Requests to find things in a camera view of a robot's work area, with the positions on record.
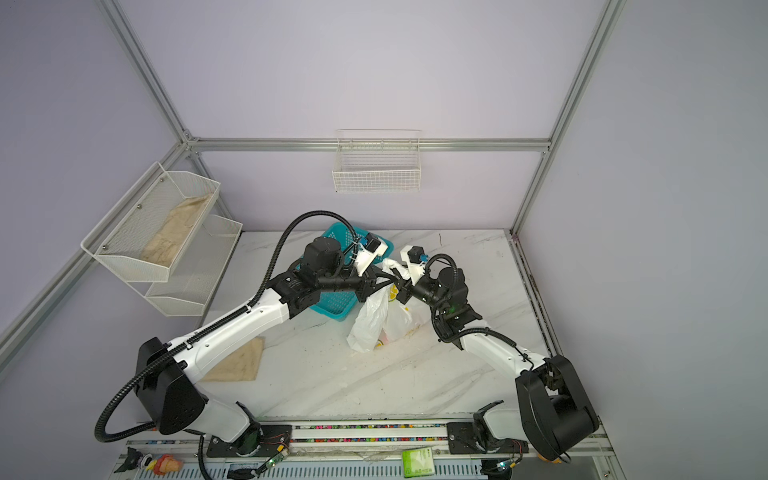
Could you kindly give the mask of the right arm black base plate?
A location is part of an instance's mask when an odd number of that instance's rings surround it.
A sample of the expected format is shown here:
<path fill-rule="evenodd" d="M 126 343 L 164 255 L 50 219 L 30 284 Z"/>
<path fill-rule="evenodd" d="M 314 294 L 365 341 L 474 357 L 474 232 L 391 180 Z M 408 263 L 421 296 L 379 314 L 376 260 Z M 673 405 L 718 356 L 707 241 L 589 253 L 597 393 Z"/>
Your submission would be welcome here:
<path fill-rule="evenodd" d="M 525 440 L 497 438 L 481 422 L 448 422 L 446 424 L 449 452 L 458 454 L 526 454 Z"/>

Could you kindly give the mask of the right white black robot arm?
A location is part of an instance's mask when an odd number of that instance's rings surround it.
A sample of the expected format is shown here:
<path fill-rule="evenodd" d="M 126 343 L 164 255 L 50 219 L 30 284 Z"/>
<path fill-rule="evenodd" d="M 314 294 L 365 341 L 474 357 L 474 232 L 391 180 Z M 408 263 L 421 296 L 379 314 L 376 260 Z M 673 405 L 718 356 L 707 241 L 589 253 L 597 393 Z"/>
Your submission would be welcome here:
<path fill-rule="evenodd" d="M 445 267 L 436 278 L 400 278 L 397 299 L 429 307 L 438 340 L 483 360 L 514 382 L 517 406 L 500 403 L 481 410 L 495 418 L 488 430 L 495 438 L 523 440 L 546 460 L 562 460 L 568 451 L 599 428 L 598 415 L 574 365 L 566 357 L 545 357 L 491 328 L 468 301 L 461 269 Z"/>

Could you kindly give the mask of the beige glove in shelf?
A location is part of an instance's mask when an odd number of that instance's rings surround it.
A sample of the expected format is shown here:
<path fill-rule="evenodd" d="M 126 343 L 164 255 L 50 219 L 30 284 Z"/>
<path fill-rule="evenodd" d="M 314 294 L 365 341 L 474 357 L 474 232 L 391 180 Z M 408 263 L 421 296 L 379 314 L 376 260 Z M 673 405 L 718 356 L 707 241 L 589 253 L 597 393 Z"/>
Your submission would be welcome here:
<path fill-rule="evenodd" d="M 210 198 L 211 194 L 190 197 L 174 207 L 160 230 L 142 251 L 140 259 L 170 267 Z"/>

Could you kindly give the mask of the white mesh shelf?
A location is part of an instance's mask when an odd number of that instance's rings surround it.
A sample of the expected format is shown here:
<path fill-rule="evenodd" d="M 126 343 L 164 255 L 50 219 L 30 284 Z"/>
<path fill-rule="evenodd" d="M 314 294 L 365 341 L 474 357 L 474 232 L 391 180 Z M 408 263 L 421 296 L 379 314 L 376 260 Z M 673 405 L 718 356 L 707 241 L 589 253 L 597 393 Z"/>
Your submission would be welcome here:
<path fill-rule="evenodd" d="M 81 249 L 126 283 L 167 282 L 212 210 L 220 183 L 154 163 L 80 243 Z M 192 205 L 196 217 L 181 228 L 161 258 L 159 233 L 180 205 Z"/>
<path fill-rule="evenodd" d="M 203 316 L 241 236 L 242 224 L 209 214 L 167 282 L 142 297 L 166 317 Z"/>

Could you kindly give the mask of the upper white mesh shelf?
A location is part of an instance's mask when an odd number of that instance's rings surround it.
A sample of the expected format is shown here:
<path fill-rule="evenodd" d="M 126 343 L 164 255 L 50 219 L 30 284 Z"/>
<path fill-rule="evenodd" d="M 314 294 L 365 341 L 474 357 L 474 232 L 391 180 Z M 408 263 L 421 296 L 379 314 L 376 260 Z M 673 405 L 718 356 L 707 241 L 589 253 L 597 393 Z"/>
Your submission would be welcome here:
<path fill-rule="evenodd" d="M 80 243 L 81 249 L 126 283 L 167 282 L 212 210 L 220 183 L 154 163 Z M 196 217 L 181 228 L 161 258 L 159 233 L 180 205 L 192 205 Z"/>

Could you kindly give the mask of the teal plastic basket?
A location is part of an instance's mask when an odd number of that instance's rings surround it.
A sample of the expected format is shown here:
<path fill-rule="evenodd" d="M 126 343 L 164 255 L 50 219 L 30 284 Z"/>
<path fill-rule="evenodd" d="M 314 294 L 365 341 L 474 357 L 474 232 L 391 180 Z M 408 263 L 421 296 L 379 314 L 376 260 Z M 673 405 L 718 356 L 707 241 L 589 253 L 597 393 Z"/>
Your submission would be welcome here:
<path fill-rule="evenodd" d="M 341 222 L 333 223 L 322 236 L 337 240 L 341 245 L 341 250 L 345 253 L 345 262 L 351 262 L 352 251 L 348 251 L 348 248 L 353 244 L 353 236 Z M 374 260 L 374 264 L 381 263 L 394 251 L 394 245 L 390 240 L 379 234 L 377 237 L 387 248 L 382 256 L 378 256 Z M 354 292 L 322 292 L 319 302 L 311 306 L 310 309 L 332 320 L 343 321 L 357 303 L 358 299 Z"/>

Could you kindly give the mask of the lower white mesh shelf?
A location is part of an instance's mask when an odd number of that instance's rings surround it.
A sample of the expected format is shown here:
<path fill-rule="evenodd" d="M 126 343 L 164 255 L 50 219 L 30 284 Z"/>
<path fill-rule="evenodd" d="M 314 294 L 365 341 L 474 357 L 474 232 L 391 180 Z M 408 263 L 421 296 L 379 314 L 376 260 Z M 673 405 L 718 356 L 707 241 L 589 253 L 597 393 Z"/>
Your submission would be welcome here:
<path fill-rule="evenodd" d="M 241 236 L 242 224 L 209 214 L 167 282 L 142 297 L 166 317 L 203 316 Z"/>

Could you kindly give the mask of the white plastic bag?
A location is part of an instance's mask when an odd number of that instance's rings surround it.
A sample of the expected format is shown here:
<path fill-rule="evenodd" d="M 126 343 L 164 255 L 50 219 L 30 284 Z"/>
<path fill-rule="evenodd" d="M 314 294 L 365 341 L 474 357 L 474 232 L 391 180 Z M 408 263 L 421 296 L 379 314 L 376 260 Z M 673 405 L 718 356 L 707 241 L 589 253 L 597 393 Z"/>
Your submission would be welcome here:
<path fill-rule="evenodd" d="M 402 304 L 396 299 L 398 293 L 396 286 L 388 285 L 363 303 L 347 337 L 353 351 L 372 352 L 378 346 L 404 339 L 427 323 L 428 306 L 415 298 Z"/>

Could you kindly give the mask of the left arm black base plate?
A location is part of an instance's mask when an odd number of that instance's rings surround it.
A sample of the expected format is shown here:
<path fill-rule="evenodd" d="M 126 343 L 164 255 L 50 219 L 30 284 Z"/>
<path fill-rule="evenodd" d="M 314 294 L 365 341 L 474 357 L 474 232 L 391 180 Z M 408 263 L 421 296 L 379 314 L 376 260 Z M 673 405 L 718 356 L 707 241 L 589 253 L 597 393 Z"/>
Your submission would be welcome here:
<path fill-rule="evenodd" d="M 209 458 L 270 458 L 280 447 L 289 447 L 292 433 L 290 424 L 261 424 L 259 429 L 249 427 L 233 443 L 213 436 L 205 453 Z"/>

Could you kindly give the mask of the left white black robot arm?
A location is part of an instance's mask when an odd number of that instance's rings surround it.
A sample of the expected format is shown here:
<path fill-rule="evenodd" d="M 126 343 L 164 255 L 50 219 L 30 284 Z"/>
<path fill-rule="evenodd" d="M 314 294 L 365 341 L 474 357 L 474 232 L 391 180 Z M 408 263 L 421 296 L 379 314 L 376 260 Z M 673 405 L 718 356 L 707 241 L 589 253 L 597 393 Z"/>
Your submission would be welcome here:
<path fill-rule="evenodd" d="M 358 244 L 351 264 L 344 261 L 339 242 L 318 237 L 305 247 L 293 269 L 266 284 L 257 301 L 234 310 L 234 318 L 202 335 L 198 329 L 165 346 L 157 340 L 140 348 L 139 359 L 157 359 L 173 347 L 182 350 L 150 374 L 137 387 L 137 397 L 163 435 L 184 430 L 210 434 L 228 443 L 237 443 L 258 430 L 258 423 L 237 402 L 225 403 L 197 387 L 203 378 L 229 355 L 268 329 L 296 317 L 315 305 L 324 291 L 353 291 L 360 298 L 370 295 L 380 272 L 373 265 L 386 253 L 387 245 L 369 234 Z"/>

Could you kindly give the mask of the green small box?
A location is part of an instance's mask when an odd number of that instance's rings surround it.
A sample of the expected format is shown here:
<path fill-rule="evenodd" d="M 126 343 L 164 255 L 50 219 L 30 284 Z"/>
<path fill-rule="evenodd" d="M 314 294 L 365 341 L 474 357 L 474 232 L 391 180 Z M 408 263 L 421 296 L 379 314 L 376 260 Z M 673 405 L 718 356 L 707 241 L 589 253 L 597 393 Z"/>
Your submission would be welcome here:
<path fill-rule="evenodd" d="M 405 478 L 419 478 L 436 474 L 433 450 L 429 447 L 403 451 L 401 459 Z"/>

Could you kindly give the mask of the orange toy left rail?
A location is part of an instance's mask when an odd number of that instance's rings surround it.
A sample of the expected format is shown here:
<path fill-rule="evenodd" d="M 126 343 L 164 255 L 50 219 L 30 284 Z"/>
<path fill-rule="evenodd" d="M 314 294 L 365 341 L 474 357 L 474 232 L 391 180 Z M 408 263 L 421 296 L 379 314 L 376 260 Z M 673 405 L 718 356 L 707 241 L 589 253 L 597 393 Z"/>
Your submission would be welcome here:
<path fill-rule="evenodd" d="M 179 472 L 183 468 L 184 462 L 171 455 L 162 455 L 153 460 L 148 469 L 156 476 L 165 476 L 169 473 Z"/>

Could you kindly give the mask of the aluminium mounting rail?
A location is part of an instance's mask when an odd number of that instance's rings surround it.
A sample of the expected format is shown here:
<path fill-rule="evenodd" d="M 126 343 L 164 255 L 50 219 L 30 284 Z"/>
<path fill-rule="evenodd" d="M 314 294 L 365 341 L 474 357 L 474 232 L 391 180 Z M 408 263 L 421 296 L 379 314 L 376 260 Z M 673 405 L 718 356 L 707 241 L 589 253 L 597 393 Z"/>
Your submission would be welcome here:
<path fill-rule="evenodd" d="M 377 421 L 340 421 L 340 422 L 294 422 L 262 423 L 290 424 L 293 433 L 289 444 L 289 453 L 295 455 L 341 455 L 342 453 L 393 452 L 396 450 L 433 447 L 440 454 L 449 452 L 446 424 L 448 422 L 472 422 L 460 419 L 417 419 L 417 420 L 377 420 Z M 192 448 L 198 443 L 198 436 L 179 433 L 161 438 L 157 431 L 143 432 L 127 440 L 127 446 L 139 448 L 171 448 L 185 446 Z M 571 457 L 615 457 L 615 451 L 602 427 L 597 433 L 567 451 Z"/>

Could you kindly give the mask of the black small object left rail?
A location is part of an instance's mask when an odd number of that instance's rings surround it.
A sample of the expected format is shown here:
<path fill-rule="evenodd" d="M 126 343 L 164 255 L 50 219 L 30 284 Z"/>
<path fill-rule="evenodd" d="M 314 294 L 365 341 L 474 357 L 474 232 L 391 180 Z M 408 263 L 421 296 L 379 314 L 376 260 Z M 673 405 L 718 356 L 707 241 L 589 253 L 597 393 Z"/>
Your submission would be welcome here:
<path fill-rule="evenodd" d="M 142 460 L 144 458 L 145 454 L 141 451 L 133 448 L 128 447 L 126 452 L 126 457 L 123 460 L 123 462 L 114 470 L 115 473 L 123 473 L 128 471 L 133 471 L 141 467 Z"/>

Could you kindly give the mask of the beige glove on table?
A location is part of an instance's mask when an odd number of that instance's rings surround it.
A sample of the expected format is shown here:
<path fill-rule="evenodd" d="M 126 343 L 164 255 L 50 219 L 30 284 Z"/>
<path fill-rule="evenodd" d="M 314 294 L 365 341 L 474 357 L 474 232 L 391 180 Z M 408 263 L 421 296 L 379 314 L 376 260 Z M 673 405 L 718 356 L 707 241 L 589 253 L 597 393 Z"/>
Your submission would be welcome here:
<path fill-rule="evenodd" d="M 202 382 L 246 382 L 257 377 L 265 340 L 254 338 L 219 362 Z"/>

